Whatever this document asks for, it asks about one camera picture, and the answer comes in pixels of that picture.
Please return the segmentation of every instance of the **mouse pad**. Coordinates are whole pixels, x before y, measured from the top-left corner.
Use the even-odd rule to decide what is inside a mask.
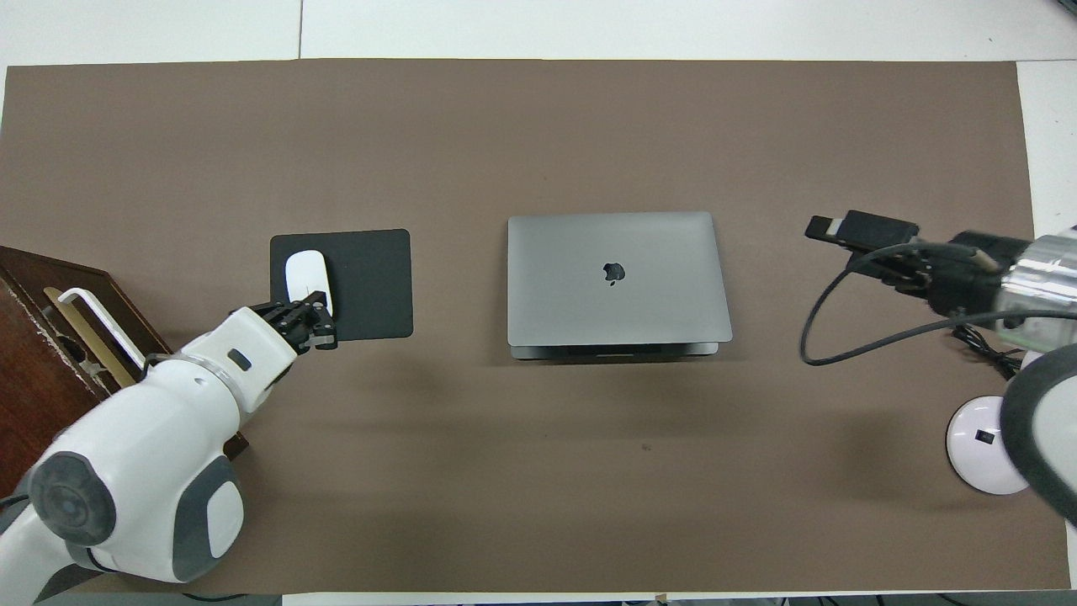
[[[269,240],[269,297],[288,298],[284,263],[300,250],[325,257],[337,341],[398,339],[414,329],[407,229],[289,234]]]

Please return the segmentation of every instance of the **cable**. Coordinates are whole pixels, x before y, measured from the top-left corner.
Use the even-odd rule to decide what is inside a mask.
[[[971,352],[991,363],[991,366],[995,367],[998,375],[1003,376],[1003,379],[1006,381],[1013,379],[1017,376],[1017,371],[1021,370],[1021,358],[1013,357],[1013,354],[1017,354],[1021,350],[999,352],[988,343],[988,340],[984,339],[980,332],[968,325],[954,327],[950,333],[950,337],[968,346]]]
[[[118,573],[120,572],[120,570],[113,570],[112,568],[109,568],[108,566],[106,566],[106,565],[101,564],[100,562],[98,562],[97,558],[94,558],[94,550],[93,549],[90,549],[88,547],[85,548],[85,549],[86,549],[86,558],[89,560],[90,564],[93,564],[94,566],[97,566],[98,570],[100,570],[102,573]]]
[[[924,251],[924,250],[935,250],[935,251],[961,251],[968,253],[969,256],[976,251],[976,249],[961,245],[956,243],[934,243],[934,242],[914,242],[914,243],[898,243],[895,245],[887,245],[885,248],[880,248],[864,254],[859,258],[853,260],[849,264],[838,277],[834,278],[827,286],[823,290],[823,293],[819,295],[815,299],[815,305],[812,307],[811,312],[808,314],[808,320],[805,321],[803,330],[800,332],[800,360],[810,366],[822,367],[827,365],[833,365],[850,358],[855,358],[856,356],[867,354],[868,352],[873,352],[886,346],[892,346],[898,341],[905,341],[906,339],[911,339],[913,337],[919,337],[921,335],[932,333],[934,330],[939,330],[943,328],[954,328],[956,326],[971,324],[978,325],[995,321],[1005,320],[1026,320],[1026,319],[1061,319],[1068,321],[1077,321],[1077,313],[1071,312],[1058,312],[1054,310],[1019,310],[1009,312],[985,312],[982,314],[971,314],[968,316],[957,316],[954,319],[949,319],[946,321],[940,321],[937,323],[926,324],[912,328],[896,335],[892,335],[884,339],[880,339],[867,346],[862,346],[854,350],[838,354],[836,356],[828,356],[826,358],[812,358],[808,355],[808,335],[811,333],[812,324],[815,322],[815,316],[819,314],[820,309],[823,307],[823,302],[830,296],[838,284],[841,283],[850,273],[859,269],[861,267],[867,265],[871,260],[882,256],[894,256],[897,254],[903,254],[913,251]]]
[[[200,595],[195,595],[193,593],[184,593],[183,595],[186,596],[186,597],[190,597],[191,600],[195,600],[195,601],[198,601],[198,602],[227,602],[229,600],[236,600],[238,597],[247,597],[249,594],[247,594],[247,593],[236,593],[236,594],[233,594],[233,595],[224,595],[224,596],[221,596],[221,597],[202,597]]]
[[[952,597],[948,596],[948,595],[947,595],[947,594],[945,594],[945,593],[937,593],[936,595],[938,595],[938,596],[939,596],[939,597],[941,597],[942,600],[946,600],[946,601],[947,601],[947,602],[949,602],[950,604],[953,604],[953,606],[968,606],[968,604],[965,604],[965,603],[963,603],[963,602],[957,602],[956,600],[954,600],[954,598],[952,598]]]
[[[141,383],[145,380],[145,376],[150,375],[150,367],[156,365],[157,363],[163,363],[170,358],[168,354],[146,354],[145,361],[142,363],[142,372],[139,374],[139,382]]]
[[[11,495],[10,497],[4,497],[0,499],[0,509],[6,509],[20,501],[26,501],[30,498],[30,495]]]

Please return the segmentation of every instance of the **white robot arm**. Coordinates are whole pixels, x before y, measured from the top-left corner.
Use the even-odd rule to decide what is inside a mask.
[[[5,512],[0,603],[36,602],[69,565],[169,582],[212,568],[243,521],[222,445],[311,347],[336,347],[324,293],[241,308],[62,432]]]
[[[1003,447],[1040,497],[1077,524],[1077,227],[1027,241],[962,231],[925,242],[906,221],[851,210],[843,219],[813,216],[805,235],[853,252],[809,315],[800,357],[822,366],[959,325],[994,330],[1003,341],[1044,355],[1009,383],[998,413]],[[927,300],[947,316],[856,350],[815,360],[806,342],[823,300],[845,276],[879,278]]]

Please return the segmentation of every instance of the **laptop lid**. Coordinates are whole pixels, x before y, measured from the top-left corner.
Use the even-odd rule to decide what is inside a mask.
[[[710,212],[513,216],[508,343],[592,349],[732,339]],[[696,348],[690,353],[713,353]]]

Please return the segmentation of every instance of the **white lamp base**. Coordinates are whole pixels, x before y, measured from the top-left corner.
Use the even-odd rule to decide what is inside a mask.
[[[1029,483],[1010,463],[998,432],[999,396],[965,403],[947,428],[946,450],[957,476],[974,489],[992,495],[1011,495]]]

